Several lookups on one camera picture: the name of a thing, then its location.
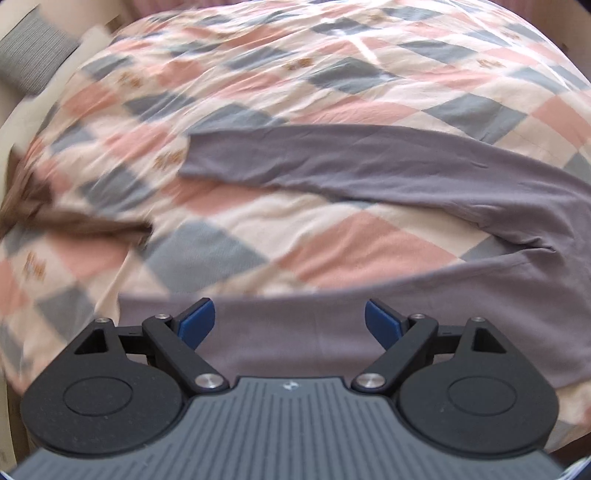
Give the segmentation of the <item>grey purple garment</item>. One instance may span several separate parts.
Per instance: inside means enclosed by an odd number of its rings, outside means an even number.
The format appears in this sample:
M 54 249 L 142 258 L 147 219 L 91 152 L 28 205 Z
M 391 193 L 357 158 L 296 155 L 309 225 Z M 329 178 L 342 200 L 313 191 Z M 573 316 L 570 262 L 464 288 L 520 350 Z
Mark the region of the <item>grey purple garment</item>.
M 590 158 L 556 167 L 439 132 L 297 125 L 195 133 L 197 187 L 259 187 L 145 250 L 136 325 L 211 297 L 204 356 L 229 376 L 351 377 L 378 354 L 368 300 L 458 325 L 491 320 L 556 387 L 590 376 Z

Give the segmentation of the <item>brown garment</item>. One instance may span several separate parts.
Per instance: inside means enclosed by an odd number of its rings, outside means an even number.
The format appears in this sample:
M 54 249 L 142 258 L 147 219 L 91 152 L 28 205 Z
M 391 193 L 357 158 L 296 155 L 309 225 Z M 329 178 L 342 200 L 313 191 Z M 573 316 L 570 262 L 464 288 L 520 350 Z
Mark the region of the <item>brown garment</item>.
M 148 221 L 114 220 L 56 207 L 49 182 L 38 179 L 14 150 L 8 155 L 5 188 L 1 238 L 21 227 L 87 238 L 105 237 L 140 246 L 152 234 Z

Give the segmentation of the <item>checkered pink grey duvet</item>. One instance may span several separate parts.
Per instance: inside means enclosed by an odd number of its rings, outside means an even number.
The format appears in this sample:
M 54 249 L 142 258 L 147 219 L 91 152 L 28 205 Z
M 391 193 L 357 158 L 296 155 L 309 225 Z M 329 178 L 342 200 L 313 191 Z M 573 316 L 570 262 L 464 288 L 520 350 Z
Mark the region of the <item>checkered pink grey duvet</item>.
M 367 299 L 490 319 L 590 430 L 590 83 L 489 1 L 146 17 L 3 127 L 1 372 L 214 300 L 222 373 L 352 377 Z

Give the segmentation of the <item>white pillow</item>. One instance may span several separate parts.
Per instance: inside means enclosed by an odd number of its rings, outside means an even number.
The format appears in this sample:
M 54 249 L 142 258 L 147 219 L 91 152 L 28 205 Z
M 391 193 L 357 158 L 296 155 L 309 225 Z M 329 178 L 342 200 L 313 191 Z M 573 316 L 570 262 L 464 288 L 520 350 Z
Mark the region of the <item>white pillow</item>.
M 110 41 L 111 34 L 101 25 L 93 26 L 82 35 L 79 47 L 59 67 L 45 89 L 36 96 L 25 97 L 3 123 L 2 151 L 8 152 L 16 146 L 20 153 L 26 152 L 50 109 L 60 99 L 69 79 L 82 64 L 106 48 Z

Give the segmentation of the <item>grey houndstooth cushion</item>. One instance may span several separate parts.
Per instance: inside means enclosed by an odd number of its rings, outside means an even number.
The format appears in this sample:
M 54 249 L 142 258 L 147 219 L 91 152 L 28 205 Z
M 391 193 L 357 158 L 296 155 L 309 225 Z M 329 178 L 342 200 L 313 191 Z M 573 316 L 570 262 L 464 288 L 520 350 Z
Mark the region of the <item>grey houndstooth cushion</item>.
M 79 46 L 35 7 L 1 38 L 1 80 L 23 96 L 39 95 Z

